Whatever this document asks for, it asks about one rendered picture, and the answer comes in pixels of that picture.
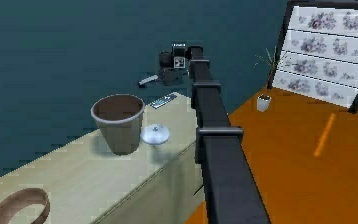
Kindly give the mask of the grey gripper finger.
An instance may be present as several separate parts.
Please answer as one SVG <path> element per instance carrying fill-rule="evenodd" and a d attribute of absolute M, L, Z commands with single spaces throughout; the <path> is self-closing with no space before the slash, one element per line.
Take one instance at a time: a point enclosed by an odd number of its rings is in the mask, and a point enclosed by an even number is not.
<path fill-rule="evenodd" d="M 155 82 L 159 79 L 158 75 L 152 75 L 138 82 L 139 88 L 145 88 L 148 83 Z"/>

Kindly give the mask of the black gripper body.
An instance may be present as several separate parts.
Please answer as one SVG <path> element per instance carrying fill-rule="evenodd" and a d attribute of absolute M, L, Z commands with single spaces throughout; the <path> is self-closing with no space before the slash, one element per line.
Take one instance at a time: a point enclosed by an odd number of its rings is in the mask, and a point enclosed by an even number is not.
<path fill-rule="evenodd" d="M 172 52 L 163 51 L 159 54 L 158 77 L 165 86 L 180 85 L 187 73 L 186 58 L 175 56 Z"/>

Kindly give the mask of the brown tapered vase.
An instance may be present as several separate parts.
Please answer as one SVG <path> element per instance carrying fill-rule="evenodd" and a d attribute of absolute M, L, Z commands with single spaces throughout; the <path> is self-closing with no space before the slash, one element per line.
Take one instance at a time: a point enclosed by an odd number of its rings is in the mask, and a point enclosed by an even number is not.
<path fill-rule="evenodd" d="M 90 113 L 109 149 L 116 155 L 128 155 L 139 147 L 144 109 L 139 97 L 117 94 L 98 100 Z"/>

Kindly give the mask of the beige chest of drawers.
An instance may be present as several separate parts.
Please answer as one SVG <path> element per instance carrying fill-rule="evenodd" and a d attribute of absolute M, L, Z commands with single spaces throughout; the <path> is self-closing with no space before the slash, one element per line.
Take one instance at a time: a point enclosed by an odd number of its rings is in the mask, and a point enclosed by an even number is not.
<path fill-rule="evenodd" d="M 158 109 L 146 107 L 143 123 L 166 126 L 168 141 L 117 156 L 94 131 L 0 177 L 0 203 L 35 188 L 49 199 L 44 224 L 185 224 L 204 200 L 196 114 L 177 94 Z"/>

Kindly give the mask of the black remote control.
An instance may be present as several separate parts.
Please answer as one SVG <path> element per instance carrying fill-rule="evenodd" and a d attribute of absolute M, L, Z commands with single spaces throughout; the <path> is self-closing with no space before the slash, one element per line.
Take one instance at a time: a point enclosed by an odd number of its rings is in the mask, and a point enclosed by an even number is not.
<path fill-rule="evenodd" d="M 165 96 L 158 98 L 158 99 L 154 100 L 153 102 L 151 102 L 150 106 L 154 109 L 158 109 L 158 108 L 166 105 L 167 103 L 171 102 L 176 97 L 177 97 L 177 95 L 173 94 L 173 93 L 165 95 Z"/>

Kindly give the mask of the house plant in white pot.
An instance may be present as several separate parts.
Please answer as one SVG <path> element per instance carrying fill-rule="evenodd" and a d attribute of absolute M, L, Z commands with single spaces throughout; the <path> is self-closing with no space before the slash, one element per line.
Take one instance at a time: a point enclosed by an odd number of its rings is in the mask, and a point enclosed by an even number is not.
<path fill-rule="evenodd" d="M 274 47 L 273 52 L 270 52 L 268 49 L 265 49 L 265 51 L 266 58 L 257 56 L 261 62 L 269 67 L 264 92 L 257 97 L 257 110 L 259 112 L 265 112 L 271 103 L 271 97 L 268 95 L 268 92 L 272 89 L 272 81 L 279 63 L 286 57 L 286 55 L 280 54 L 280 50 L 277 46 Z"/>

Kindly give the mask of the floral panelled black-framed cabinet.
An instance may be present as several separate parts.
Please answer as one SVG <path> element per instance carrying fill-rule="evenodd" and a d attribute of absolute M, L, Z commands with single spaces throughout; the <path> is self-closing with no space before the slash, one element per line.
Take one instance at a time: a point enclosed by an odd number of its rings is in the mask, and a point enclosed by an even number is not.
<path fill-rule="evenodd" d="M 289 0 L 269 88 L 358 111 L 358 1 Z"/>

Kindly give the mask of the brown round bowl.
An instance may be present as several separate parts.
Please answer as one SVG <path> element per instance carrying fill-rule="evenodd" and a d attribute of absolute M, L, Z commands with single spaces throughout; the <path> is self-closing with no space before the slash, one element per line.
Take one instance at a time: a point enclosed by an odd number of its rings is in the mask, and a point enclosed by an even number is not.
<path fill-rule="evenodd" d="M 50 213 L 50 201 L 48 194 L 40 188 L 25 188 L 6 197 L 0 203 L 0 224 L 9 224 L 20 210 L 30 205 L 44 206 L 42 212 L 30 224 L 44 224 Z"/>

